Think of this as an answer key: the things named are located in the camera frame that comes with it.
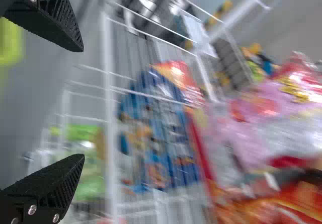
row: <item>snack bag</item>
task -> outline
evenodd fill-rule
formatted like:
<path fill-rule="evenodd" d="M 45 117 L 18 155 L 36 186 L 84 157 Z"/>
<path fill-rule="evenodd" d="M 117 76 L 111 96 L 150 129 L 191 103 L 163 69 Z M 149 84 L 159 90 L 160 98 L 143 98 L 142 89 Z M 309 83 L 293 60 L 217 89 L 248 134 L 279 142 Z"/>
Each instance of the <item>snack bag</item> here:
<path fill-rule="evenodd" d="M 151 66 L 129 89 L 143 94 L 129 93 L 118 105 L 119 179 L 126 191 L 165 190 L 198 181 L 186 114 L 204 106 L 204 99 L 188 66 L 182 61 Z"/>
<path fill-rule="evenodd" d="M 321 85 L 308 62 L 295 52 L 271 78 L 238 98 L 208 104 L 203 137 L 192 129 L 219 223 L 321 221 L 320 184 L 300 188 L 311 193 L 304 194 L 310 199 L 304 205 L 304 197 L 294 197 L 294 186 L 321 152 Z"/>

